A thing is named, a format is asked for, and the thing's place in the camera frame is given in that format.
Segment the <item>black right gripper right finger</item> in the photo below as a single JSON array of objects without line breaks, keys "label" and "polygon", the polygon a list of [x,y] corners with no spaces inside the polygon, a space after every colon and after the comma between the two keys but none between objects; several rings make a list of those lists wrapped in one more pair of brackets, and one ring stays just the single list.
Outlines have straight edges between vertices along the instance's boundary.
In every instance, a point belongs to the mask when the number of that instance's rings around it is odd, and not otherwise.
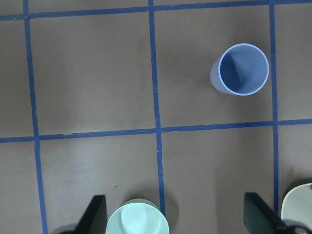
[{"label": "black right gripper right finger", "polygon": [[254,192],[244,194],[244,224],[250,234],[287,234],[287,225]]}]

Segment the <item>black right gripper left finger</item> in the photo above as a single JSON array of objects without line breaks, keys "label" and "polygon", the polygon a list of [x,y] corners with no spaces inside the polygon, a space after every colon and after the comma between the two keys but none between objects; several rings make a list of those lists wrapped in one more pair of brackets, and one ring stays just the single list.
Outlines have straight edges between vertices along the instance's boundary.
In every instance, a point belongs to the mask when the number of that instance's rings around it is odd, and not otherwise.
[{"label": "black right gripper left finger", "polygon": [[107,226],[106,196],[95,195],[78,222],[76,234],[104,234]]}]

